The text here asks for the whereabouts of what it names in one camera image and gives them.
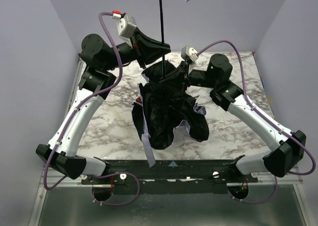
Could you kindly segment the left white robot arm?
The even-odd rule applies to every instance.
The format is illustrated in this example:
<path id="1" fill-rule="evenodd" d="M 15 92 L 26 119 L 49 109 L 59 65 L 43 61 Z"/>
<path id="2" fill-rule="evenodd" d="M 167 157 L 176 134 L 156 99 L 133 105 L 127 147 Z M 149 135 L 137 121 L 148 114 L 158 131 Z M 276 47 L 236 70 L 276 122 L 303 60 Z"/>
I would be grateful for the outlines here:
<path id="1" fill-rule="evenodd" d="M 80 175 L 101 176 L 107 164 L 98 158 L 77 154 L 79 142 L 96 110 L 108 96 L 108 89 L 116 81 L 111 70 L 118 67 L 116 53 L 122 64 L 137 61 L 140 67 L 153 63 L 171 52 L 170 45 L 154 40 L 139 29 L 130 37 L 130 44 L 122 43 L 111 48 L 98 34 L 88 34 L 81 43 L 80 58 L 86 63 L 79 82 L 76 98 L 62 125 L 45 144 L 39 144 L 36 154 L 46 164 L 66 177 L 76 179 Z"/>

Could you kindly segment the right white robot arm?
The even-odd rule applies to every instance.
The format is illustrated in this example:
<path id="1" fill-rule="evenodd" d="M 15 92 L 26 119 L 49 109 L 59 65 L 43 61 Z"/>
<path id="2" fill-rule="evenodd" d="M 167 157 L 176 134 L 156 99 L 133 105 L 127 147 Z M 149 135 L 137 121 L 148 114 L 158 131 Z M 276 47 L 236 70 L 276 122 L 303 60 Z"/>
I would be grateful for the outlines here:
<path id="1" fill-rule="evenodd" d="M 233 66 L 223 54 L 213 54 L 205 71 L 194 69 L 198 54 L 181 54 L 186 66 L 187 84 L 211 89 L 212 101 L 247 124 L 266 143 L 269 150 L 252 156 L 242 155 L 234 160 L 242 175 L 270 172 L 284 177 L 303 158 L 306 135 L 279 124 L 230 80 Z"/>

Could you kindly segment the purple umbrella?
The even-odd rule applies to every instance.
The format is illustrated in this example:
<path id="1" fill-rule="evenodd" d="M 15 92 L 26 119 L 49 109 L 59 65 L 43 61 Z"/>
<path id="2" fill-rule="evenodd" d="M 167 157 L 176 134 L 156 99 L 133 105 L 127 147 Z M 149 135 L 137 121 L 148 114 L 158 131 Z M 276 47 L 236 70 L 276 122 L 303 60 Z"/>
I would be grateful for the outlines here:
<path id="1" fill-rule="evenodd" d="M 152 64 L 142 72 L 146 84 L 139 84 L 139 99 L 134 103 L 132 117 L 150 167 L 156 163 L 154 150 L 172 145 L 175 130 L 184 128 L 187 136 L 203 142 L 209 138 L 206 109 L 196 98 L 181 92 L 180 67 L 168 60 Z"/>

